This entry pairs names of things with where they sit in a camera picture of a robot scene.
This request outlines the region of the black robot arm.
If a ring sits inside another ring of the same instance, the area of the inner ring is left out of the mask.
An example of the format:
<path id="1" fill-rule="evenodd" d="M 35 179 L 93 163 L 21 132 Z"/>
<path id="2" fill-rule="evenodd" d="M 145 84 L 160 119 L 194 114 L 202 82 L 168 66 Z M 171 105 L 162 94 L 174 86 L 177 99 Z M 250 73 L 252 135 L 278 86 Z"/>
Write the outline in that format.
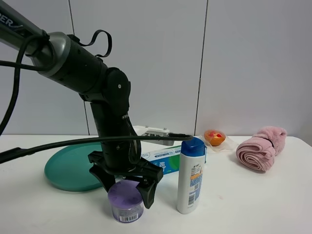
<path id="1" fill-rule="evenodd" d="M 122 176 L 137 182 L 144 206 L 150 208 L 162 170 L 141 157 L 141 140 L 128 116 L 131 84 L 118 68 L 108 67 L 102 55 L 86 50 L 74 35 L 47 33 L 7 5 L 0 4 L 0 40 L 18 50 L 16 61 L 1 61 L 14 68 L 13 90 L 1 121 L 4 130 L 13 113 L 20 87 L 21 70 L 36 71 L 42 76 L 75 91 L 91 104 L 96 122 L 100 151 L 86 155 L 90 173 L 105 190 Z"/>

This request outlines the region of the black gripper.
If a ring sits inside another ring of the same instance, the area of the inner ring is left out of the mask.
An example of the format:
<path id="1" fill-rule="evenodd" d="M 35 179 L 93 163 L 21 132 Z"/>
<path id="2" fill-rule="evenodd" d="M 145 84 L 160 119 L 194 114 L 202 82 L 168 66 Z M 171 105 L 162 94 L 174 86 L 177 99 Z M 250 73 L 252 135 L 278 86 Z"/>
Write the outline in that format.
<path id="1" fill-rule="evenodd" d="M 132 164 L 127 159 L 118 159 L 111 155 L 105 157 L 101 151 L 93 151 L 88 159 L 93 164 L 89 172 L 102 184 L 106 192 L 116 183 L 115 176 L 141 176 L 152 181 L 142 181 L 136 186 L 145 208 L 150 209 L 155 200 L 156 183 L 163 178 L 162 168 L 144 158 Z"/>

